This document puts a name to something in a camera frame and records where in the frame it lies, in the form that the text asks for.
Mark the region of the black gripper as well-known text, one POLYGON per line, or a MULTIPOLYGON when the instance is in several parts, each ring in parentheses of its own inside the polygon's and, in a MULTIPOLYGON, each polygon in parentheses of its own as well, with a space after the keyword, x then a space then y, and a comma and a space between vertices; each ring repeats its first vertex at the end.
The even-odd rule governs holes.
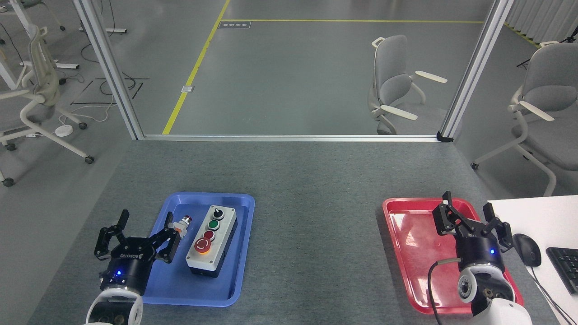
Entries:
POLYGON ((473 234, 473 221, 465 218, 452 205, 450 191, 442 195, 442 203, 432 210, 439 235, 456 230, 456 255, 461 259, 458 263, 460 272, 474 264, 489 264, 501 272, 505 270, 500 253, 505 253, 513 247, 510 224, 498 218, 491 202, 483 206, 483 213, 486 223, 481 225, 480 236, 472 237, 470 234, 473 234))
POLYGON ((181 231, 174 228, 173 214, 169 211, 163 229, 146 239, 146 247, 139 250, 138 244, 129 246, 123 234, 129 215, 124 209, 116 225, 101 228, 93 253, 99 260, 110 257, 109 242, 116 236, 120 245, 112 250, 111 261, 100 274, 100 289, 123 288, 142 296, 155 259, 170 264, 182 237, 181 231))

